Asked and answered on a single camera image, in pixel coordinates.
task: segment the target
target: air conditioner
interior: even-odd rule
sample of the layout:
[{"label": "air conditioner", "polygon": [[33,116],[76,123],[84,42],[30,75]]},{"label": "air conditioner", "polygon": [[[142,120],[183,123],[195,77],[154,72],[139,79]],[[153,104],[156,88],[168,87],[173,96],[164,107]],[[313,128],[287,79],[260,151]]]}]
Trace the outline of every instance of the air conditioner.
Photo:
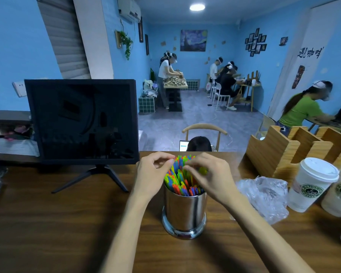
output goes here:
[{"label": "air conditioner", "polygon": [[131,22],[140,22],[140,7],[134,0],[117,0],[120,16]]}]

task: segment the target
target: person in white shirt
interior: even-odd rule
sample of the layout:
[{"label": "person in white shirt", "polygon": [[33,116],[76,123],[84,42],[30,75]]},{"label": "person in white shirt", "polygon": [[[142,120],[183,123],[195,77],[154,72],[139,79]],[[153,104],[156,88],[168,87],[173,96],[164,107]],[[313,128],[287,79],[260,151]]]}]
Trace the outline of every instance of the person in white shirt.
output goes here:
[{"label": "person in white shirt", "polygon": [[163,58],[160,60],[159,74],[158,74],[158,91],[165,109],[169,109],[169,100],[165,93],[164,82],[170,76],[182,77],[181,72],[173,70],[171,64],[177,63],[177,55],[175,53],[165,52]]},{"label": "person in white shirt", "polygon": [[216,59],[216,61],[214,63],[211,64],[210,67],[210,82],[212,83],[212,80],[216,80],[217,77],[219,76],[219,74],[221,73],[221,71],[223,69],[220,69],[218,71],[217,66],[222,64],[224,60],[222,59],[222,57],[219,57],[218,59]]}]

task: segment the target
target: metal canister base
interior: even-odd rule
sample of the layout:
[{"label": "metal canister base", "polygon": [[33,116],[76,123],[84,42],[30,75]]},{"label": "metal canister base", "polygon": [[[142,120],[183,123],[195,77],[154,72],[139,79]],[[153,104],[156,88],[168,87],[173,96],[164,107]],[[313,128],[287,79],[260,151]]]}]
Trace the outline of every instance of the metal canister base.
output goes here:
[{"label": "metal canister base", "polygon": [[198,237],[202,232],[203,229],[205,229],[206,226],[206,213],[203,217],[203,220],[201,221],[200,225],[198,225],[195,229],[189,230],[187,232],[176,230],[168,221],[167,216],[165,215],[165,207],[163,207],[162,212],[162,223],[164,229],[175,238],[180,239],[194,239]]}]

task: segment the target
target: white plastic lid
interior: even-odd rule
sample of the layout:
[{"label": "white plastic lid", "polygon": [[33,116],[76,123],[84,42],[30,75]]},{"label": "white plastic lid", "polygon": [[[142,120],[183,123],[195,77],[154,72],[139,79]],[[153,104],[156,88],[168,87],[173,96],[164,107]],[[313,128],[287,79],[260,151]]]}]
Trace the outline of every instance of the white plastic lid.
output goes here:
[{"label": "white plastic lid", "polygon": [[318,158],[305,158],[301,167],[313,178],[334,183],[339,179],[339,170],[327,161]]}]

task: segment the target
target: hanging plant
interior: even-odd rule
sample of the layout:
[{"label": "hanging plant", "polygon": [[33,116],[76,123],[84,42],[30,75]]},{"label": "hanging plant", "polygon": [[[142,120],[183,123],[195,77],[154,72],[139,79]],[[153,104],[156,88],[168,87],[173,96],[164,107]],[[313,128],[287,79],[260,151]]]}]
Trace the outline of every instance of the hanging plant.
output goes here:
[{"label": "hanging plant", "polygon": [[123,31],[120,31],[120,37],[121,37],[121,43],[126,46],[125,57],[127,60],[129,60],[130,46],[132,45],[133,41]]}]

